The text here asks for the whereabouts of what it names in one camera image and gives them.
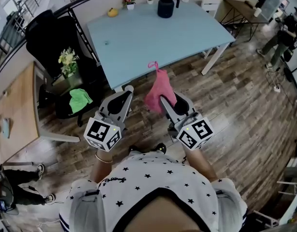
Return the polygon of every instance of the black pants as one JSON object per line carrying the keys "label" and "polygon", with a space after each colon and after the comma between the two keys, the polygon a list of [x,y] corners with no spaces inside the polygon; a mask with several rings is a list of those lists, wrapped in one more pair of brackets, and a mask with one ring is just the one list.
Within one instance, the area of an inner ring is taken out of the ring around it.
{"label": "black pants", "polygon": [[25,191],[18,186],[19,184],[28,183],[32,180],[39,180],[39,175],[37,172],[5,170],[4,173],[7,176],[10,185],[12,186],[15,204],[45,204],[44,198],[41,195]]}

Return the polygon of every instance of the black kettle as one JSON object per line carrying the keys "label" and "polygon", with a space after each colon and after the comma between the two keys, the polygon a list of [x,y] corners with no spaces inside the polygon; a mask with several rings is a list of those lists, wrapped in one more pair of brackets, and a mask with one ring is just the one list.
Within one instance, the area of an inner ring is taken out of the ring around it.
{"label": "black kettle", "polygon": [[[179,7],[179,0],[176,0],[176,8]],[[174,2],[173,0],[159,0],[158,16],[162,18],[170,18],[173,14]]]}

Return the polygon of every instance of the person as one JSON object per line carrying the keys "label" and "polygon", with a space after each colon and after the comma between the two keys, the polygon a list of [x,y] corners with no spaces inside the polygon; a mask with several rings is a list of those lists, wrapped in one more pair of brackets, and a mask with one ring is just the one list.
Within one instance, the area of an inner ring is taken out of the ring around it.
{"label": "person", "polygon": [[112,170],[98,150],[90,179],[72,183],[60,213],[70,232],[238,232],[247,205],[228,178],[218,178],[200,149],[184,148],[190,166],[167,156],[164,144],[130,154]]}
{"label": "person", "polygon": [[271,48],[277,46],[277,49],[271,61],[265,66],[267,69],[275,69],[278,59],[283,53],[297,41],[297,7],[295,13],[287,16],[284,19],[283,27],[278,31],[277,35],[271,38],[262,49],[257,49],[257,53],[261,56],[266,55]]}
{"label": "person", "polygon": [[39,194],[26,191],[18,185],[28,183],[30,181],[38,181],[42,178],[45,166],[40,164],[35,172],[27,172],[21,170],[3,170],[0,166],[2,180],[0,181],[0,200],[4,201],[6,206],[14,206],[15,204],[23,205],[45,205],[55,201],[55,195],[49,194],[43,197]]}

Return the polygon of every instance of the potted plant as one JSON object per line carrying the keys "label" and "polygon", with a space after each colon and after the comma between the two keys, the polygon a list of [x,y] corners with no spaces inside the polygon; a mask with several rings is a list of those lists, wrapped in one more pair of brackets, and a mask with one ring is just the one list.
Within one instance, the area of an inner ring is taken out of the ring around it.
{"label": "potted plant", "polygon": [[61,67],[61,72],[65,77],[70,77],[76,72],[77,59],[80,59],[79,56],[75,55],[75,51],[70,47],[61,52],[58,63],[62,63],[63,66]]}
{"label": "potted plant", "polygon": [[148,4],[153,4],[154,3],[154,0],[147,0],[147,3]]}
{"label": "potted plant", "polygon": [[135,5],[135,0],[123,0],[123,6],[127,7],[128,10],[133,10]]}

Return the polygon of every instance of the pink cloth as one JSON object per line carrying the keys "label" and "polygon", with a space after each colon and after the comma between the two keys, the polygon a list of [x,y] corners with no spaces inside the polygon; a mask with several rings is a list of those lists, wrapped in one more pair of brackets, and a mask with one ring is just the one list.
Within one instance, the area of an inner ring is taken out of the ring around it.
{"label": "pink cloth", "polygon": [[152,89],[146,95],[144,103],[148,106],[149,110],[162,113],[162,108],[160,106],[161,95],[165,96],[173,106],[176,104],[177,100],[170,85],[167,71],[159,70],[157,62],[150,62],[148,64],[149,68],[153,66],[156,67],[157,77]]}

